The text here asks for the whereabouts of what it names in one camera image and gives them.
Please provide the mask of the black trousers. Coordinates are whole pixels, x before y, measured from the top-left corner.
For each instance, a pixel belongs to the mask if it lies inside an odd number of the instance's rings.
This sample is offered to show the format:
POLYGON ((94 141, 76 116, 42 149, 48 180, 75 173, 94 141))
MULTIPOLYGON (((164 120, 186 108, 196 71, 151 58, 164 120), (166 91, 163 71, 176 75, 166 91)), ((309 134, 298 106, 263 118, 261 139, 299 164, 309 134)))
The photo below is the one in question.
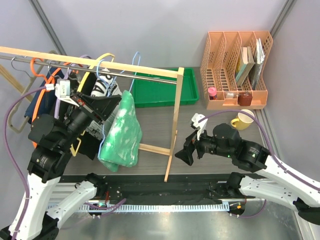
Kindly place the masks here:
MULTIPOLYGON (((85 80, 81 92, 85 95, 90 96, 96 81, 96 75, 90 72, 85 80)), ((84 133, 84 135, 81 135, 79 138, 81 139, 81 144, 77 153, 85 155, 89 159, 93 160, 99 151, 101 141, 92 136, 87 131, 84 133)))

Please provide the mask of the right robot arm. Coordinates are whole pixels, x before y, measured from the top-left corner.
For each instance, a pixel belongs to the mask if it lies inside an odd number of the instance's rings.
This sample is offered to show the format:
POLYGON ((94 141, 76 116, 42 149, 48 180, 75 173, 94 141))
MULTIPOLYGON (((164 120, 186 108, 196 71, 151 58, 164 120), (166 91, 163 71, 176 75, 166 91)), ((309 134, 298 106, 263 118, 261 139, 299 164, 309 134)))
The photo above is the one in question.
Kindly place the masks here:
POLYGON ((304 220, 320 223, 320 183, 273 157, 262 145, 242 139, 239 132, 226 123, 217 125, 209 136, 206 130, 195 130, 175 157, 191 166, 193 152, 200 159, 204 154, 231 159, 239 169, 272 180, 272 183, 232 172, 223 193, 231 198, 256 197, 278 203, 295 212, 304 220))

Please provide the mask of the light blue wire hanger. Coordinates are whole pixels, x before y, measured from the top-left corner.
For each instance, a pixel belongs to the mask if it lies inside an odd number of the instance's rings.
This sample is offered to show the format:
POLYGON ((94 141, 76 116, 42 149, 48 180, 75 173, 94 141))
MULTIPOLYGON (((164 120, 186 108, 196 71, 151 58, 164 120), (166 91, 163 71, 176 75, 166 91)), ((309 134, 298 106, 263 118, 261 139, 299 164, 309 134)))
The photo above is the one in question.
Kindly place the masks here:
MULTIPOLYGON (((106 61, 107 61, 107 60, 106 60, 107 57, 111 57, 111 62, 113 62, 114 59, 115 59, 115 55, 112 54, 112 53, 109 53, 109 52, 104 53, 104 54, 102 54, 101 56, 99 56, 99 57, 97 58, 97 60, 98 60, 98 65, 97 65, 97 67, 96 67, 96 75, 97 75, 97 80, 102 81, 102 85, 103 85, 104 87, 106 87, 106 96, 107 96, 107 97, 110 97, 110 96, 112 95, 112 87, 116 86, 117 76, 111 75, 111 74, 110 74, 110 71, 109 71, 106 67, 102 68, 101 71, 102 71, 103 73, 99 73, 99 71, 100 71, 100 65, 101 65, 102 62, 106 62, 106 61)), ((100 143, 100 145, 99 145, 99 150, 98 150, 98 155, 97 155, 98 159, 101 158, 101 153, 102 153, 102 149, 103 149, 103 144, 104 144, 105 139, 106 139, 106 136, 107 136, 107 134, 106 134, 106 132, 105 132, 106 129, 107 129, 107 127, 106 127, 106 124, 104 123, 104 124, 102 125, 102 140, 101 140, 101 143, 100 143)))

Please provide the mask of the books in organizer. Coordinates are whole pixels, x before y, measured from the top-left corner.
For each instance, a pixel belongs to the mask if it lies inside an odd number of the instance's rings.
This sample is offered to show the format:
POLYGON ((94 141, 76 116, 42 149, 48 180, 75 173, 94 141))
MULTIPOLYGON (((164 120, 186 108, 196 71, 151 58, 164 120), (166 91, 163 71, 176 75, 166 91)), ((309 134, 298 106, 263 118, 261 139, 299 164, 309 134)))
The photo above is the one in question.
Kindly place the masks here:
POLYGON ((254 53, 252 53, 252 48, 250 46, 240 48, 234 74, 235 83, 238 88, 241 87, 248 78, 252 90, 255 90, 258 85, 258 81, 260 80, 266 55, 260 38, 255 40, 254 45, 254 53))

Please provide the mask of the yellow plastic hanger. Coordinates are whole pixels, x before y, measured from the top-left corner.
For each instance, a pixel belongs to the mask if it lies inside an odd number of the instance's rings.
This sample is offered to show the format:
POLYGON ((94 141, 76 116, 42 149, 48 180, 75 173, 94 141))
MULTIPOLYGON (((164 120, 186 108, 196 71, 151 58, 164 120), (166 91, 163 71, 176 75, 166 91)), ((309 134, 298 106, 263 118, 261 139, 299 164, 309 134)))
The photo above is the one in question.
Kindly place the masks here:
MULTIPOLYGON (((112 54, 112 53, 104 53, 104 54, 102 54, 100 57, 98 57, 98 58, 96 59, 96 61, 99 62, 100 60, 103 60, 103 59, 106 58, 106 57, 111 57, 111 62, 113 62, 114 59, 115 59, 115 55, 114 55, 114 54, 112 54)), ((82 89, 83 89, 83 87, 84 87, 84 85, 85 85, 85 83, 86 83, 86 80, 87 80, 89 74, 90 74, 90 73, 89 73, 88 71, 85 72, 85 74, 83 75, 83 77, 82 77, 82 79, 81 79, 81 81, 80 81, 80 84, 79 84, 79 86, 78 86, 78 88, 77 88, 77 92, 81 92, 81 91, 82 91, 82 89)), ((80 148, 80 146, 81 146, 81 143, 82 143, 82 140, 81 140, 79 137, 77 138, 77 141, 78 141, 78 144, 77 144, 77 148, 76 148, 76 149, 74 148, 74 145, 73 145, 73 144, 72 144, 71 147, 70 147, 71 153, 72 153, 72 155, 73 155, 74 157, 77 155, 77 153, 78 153, 78 151, 79 151, 79 148, 80 148)))

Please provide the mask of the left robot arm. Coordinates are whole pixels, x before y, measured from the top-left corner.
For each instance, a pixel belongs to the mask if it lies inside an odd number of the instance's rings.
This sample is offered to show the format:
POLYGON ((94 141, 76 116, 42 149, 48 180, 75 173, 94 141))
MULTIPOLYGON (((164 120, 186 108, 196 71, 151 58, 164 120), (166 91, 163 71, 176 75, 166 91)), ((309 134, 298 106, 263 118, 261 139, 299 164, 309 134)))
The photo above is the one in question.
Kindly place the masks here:
POLYGON ((93 198, 104 198, 108 189, 106 180, 90 173, 69 196, 48 209, 53 190, 75 151, 73 144, 92 121, 107 120, 121 99, 120 95, 93 97, 77 92, 71 97, 76 108, 66 120, 60 121, 49 114, 36 117, 28 135, 37 146, 24 179, 25 194, 12 224, 1 229, 2 239, 54 240, 79 207, 93 198))

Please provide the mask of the clear small bottle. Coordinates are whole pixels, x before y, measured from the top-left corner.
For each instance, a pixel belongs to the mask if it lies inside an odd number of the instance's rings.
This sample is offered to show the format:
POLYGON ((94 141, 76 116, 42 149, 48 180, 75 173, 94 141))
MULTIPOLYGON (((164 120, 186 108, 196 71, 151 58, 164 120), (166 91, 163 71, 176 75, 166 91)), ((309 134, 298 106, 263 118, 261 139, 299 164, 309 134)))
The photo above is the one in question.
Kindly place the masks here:
POLYGON ((224 92, 224 98, 225 99, 234 99, 237 97, 237 94, 232 91, 225 91, 224 92))

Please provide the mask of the navy blue trousers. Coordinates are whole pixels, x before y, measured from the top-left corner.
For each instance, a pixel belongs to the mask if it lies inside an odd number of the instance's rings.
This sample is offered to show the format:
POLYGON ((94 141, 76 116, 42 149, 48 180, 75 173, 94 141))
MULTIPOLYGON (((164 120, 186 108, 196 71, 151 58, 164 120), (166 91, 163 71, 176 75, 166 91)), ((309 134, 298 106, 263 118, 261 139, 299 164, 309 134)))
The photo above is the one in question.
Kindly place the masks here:
MULTIPOLYGON (((46 77, 49 79, 49 77, 51 76, 51 74, 53 74, 55 72, 55 70, 57 70, 56 67, 51 67, 49 69, 49 72, 47 73, 46 77)), ((61 70, 59 70, 56 74, 54 79, 57 80, 58 78, 63 79, 64 78, 64 74, 61 70)), ((45 84, 45 81, 42 82, 42 84, 40 85, 40 87, 43 87, 45 84)), ((28 117, 28 123, 31 124, 32 123, 32 117, 33 117, 33 113, 34 113, 34 109, 37 103, 37 100, 39 98, 40 95, 40 91, 36 92, 31 103, 29 104, 29 106, 27 107, 24 117, 28 117)), ((55 104, 57 100, 57 97, 55 96, 55 92, 54 91, 50 91, 50 92, 45 92, 41 101, 40 101, 40 105, 39 105, 39 109, 38 109, 38 115, 42 115, 42 114, 49 114, 55 104)))

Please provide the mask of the green white trousers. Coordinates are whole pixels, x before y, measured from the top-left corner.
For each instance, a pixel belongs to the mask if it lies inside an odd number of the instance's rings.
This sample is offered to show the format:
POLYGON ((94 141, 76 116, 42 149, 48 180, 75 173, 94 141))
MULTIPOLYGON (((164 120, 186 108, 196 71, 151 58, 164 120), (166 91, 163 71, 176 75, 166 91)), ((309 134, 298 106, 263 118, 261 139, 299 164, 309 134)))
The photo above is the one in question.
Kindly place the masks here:
POLYGON ((142 129, 136 116, 132 94, 122 93, 118 111, 109 129, 103 126, 103 138, 97 158, 111 172, 117 172, 120 166, 133 167, 138 162, 142 129))

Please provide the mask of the yellow mug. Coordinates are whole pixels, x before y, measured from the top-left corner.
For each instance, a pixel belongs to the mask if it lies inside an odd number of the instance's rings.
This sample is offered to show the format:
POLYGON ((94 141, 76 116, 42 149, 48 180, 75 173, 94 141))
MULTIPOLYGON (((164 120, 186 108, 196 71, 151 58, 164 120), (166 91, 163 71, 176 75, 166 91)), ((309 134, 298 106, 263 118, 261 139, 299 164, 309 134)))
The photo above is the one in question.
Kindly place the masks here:
POLYGON ((230 121, 230 124, 233 128, 238 131, 245 130, 248 128, 254 120, 244 113, 238 113, 236 118, 230 121))

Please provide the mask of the orange plastic hanger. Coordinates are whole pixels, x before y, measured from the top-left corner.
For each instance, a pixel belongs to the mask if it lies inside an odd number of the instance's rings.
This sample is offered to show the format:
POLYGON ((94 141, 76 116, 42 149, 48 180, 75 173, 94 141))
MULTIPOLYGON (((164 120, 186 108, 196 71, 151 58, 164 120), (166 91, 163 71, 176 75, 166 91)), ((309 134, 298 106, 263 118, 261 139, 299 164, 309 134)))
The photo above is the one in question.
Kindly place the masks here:
MULTIPOLYGON (((40 60, 41 62, 44 62, 44 59, 42 58, 36 58, 36 57, 33 57, 30 61, 30 70, 31 72, 36 76, 36 77, 43 77, 44 79, 44 85, 46 84, 54 84, 55 83, 55 80, 54 80, 54 77, 55 75, 53 76, 50 76, 49 78, 47 78, 44 74, 39 74, 39 73, 36 73, 35 70, 34 70, 34 64, 35 64, 35 61, 36 60, 40 60)), ((78 64, 78 63, 71 63, 71 62, 65 62, 63 65, 64 66, 71 66, 73 64, 74 65, 78 65, 80 67, 83 67, 82 64, 78 64)), ((53 73, 56 74, 58 73, 58 71, 61 70, 61 68, 58 68, 57 70, 55 70, 53 73)), ((38 111, 39 111, 39 108, 40 108, 40 105, 41 105, 41 101, 43 99, 43 96, 46 92, 46 88, 45 89, 42 89, 40 92, 39 92, 39 96, 37 98, 37 101, 35 103, 35 107, 34 107, 34 110, 33 110, 33 114, 32 114, 32 119, 31 119, 31 126, 33 126, 33 121, 36 119, 36 117, 38 116, 38 111)), ((37 147, 37 143, 33 142, 32 141, 32 145, 34 148, 37 147)))

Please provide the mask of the orange plastic file organizer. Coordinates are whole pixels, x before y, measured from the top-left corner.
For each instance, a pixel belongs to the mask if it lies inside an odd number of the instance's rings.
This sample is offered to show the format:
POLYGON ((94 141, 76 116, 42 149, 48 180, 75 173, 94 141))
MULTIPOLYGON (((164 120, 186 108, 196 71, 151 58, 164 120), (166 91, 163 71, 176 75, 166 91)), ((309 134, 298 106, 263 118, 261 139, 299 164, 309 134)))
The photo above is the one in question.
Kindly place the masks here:
POLYGON ((241 86, 236 83, 236 68, 242 47, 254 53, 260 39, 267 58, 273 38, 269 31, 209 31, 200 76, 207 110, 261 110, 267 105, 268 90, 260 76, 255 89, 247 78, 241 86))

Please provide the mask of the dark red jar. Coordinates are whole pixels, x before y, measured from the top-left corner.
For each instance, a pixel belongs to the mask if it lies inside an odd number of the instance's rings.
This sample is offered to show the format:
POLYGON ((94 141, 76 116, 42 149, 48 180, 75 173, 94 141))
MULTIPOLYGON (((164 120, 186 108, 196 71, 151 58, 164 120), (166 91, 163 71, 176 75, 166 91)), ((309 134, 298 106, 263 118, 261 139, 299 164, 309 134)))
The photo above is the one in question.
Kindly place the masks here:
POLYGON ((240 106, 250 106, 252 103, 253 96, 250 92, 240 92, 237 97, 237 103, 240 106))

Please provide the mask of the newspaper print trousers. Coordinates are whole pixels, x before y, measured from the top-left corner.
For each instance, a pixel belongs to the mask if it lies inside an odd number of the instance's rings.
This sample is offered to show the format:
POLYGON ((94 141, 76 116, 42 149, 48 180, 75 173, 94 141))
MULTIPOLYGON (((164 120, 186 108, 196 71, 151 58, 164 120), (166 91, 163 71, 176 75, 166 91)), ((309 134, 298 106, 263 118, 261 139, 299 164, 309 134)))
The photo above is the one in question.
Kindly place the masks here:
MULTIPOLYGON (((111 91, 112 91, 112 96, 115 96, 115 95, 121 96, 122 95, 122 92, 121 92, 117 82, 116 82, 116 86, 113 86, 111 88, 111 91)), ((90 96, 91 97, 106 97, 107 96, 106 87, 102 85, 101 80, 96 79, 96 82, 94 84, 94 87, 93 87, 93 90, 91 91, 90 96)), ((98 140, 102 140, 102 138, 103 138, 102 130, 103 130, 103 123, 97 123, 95 121, 92 121, 86 129, 86 131, 88 133, 90 133, 92 136, 94 136, 98 140)))

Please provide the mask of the purple plastic hanger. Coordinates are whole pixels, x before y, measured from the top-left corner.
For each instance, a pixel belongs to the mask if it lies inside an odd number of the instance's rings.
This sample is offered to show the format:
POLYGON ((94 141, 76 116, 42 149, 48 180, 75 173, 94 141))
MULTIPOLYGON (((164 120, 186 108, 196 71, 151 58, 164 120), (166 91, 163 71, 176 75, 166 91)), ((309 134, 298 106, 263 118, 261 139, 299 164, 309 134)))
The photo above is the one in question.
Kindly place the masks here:
MULTIPOLYGON (((84 54, 80 56, 81 58, 87 58, 91 59, 91 57, 88 54, 84 54)), ((67 70, 66 74, 64 75, 64 80, 67 80, 69 78, 69 74, 71 73, 71 70, 67 70)), ((54 117, 56 119, 59 119, 59 111, 60 111, 60 105, 61 105, 61 100, 58 98, 55 103, 55 109, 54 109, 54 117)))

